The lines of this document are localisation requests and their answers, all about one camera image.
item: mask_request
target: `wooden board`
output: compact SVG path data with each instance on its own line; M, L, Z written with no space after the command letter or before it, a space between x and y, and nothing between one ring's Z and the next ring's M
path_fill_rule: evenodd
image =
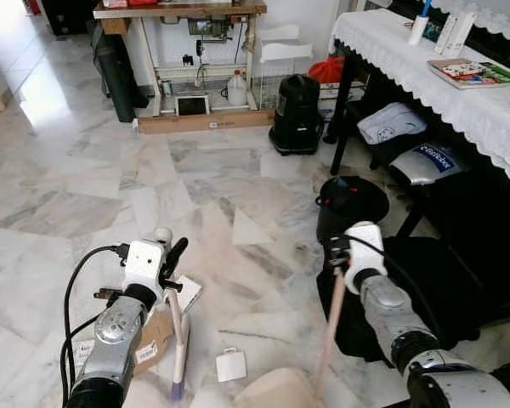
M104 19L102 20L102 28L108 35L127 34L130 26L130 19Z
M173 133L193 130L252 128L274 124L273 110L246 110L211 115L140 117L140 133Z
M94 18L120 19L132 17L178 17L204 18L208 15L266 14L263 0L243 0L240 3L203 3L203 4L145 4L122 8L106 8L99 3L93 11Z

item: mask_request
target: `red bag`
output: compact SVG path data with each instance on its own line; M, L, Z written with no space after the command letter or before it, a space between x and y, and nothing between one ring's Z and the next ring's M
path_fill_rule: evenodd
M342 76L343 57L327 58L325 62L318 62L309 69L308 76L319 83L340 82Z
M157 4L158 0L128 0L131 6L139 6L141 4Z

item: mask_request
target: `black seat cushion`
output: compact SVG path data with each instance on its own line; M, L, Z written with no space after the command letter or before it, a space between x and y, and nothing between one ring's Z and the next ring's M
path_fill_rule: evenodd
M433 238L388 238L384 240L384 248L414 280L421 294L387 264L389 277L409 293L414 310L445 349L453 348L460 340L478 338L477 329L488 316L485 295L477 279L447 245ZM334 279L332 267L326 263L317 276L317 286L327 318ZM430 305L436 325L428 318L420 296ZM375 333L365 320L360 298L351 293L346 293L335 340L344 354L367 361L383 360Z

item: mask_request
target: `white wire rack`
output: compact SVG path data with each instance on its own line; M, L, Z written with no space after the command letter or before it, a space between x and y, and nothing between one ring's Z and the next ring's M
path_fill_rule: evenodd
M294 73L304 73L304 61L313 57L312 44L298 41L300 29L296 25L284 25L272 30L259 30L261 65L253 78L253 96L260 110L274 109L277 104L280 83Z

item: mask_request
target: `white bottle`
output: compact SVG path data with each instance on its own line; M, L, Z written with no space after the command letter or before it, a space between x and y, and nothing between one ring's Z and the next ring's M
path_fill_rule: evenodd
M247 84L241 75L240 70L235 71L235 75L230 78L227 85L229 103L233 106L245 105L247 102Z

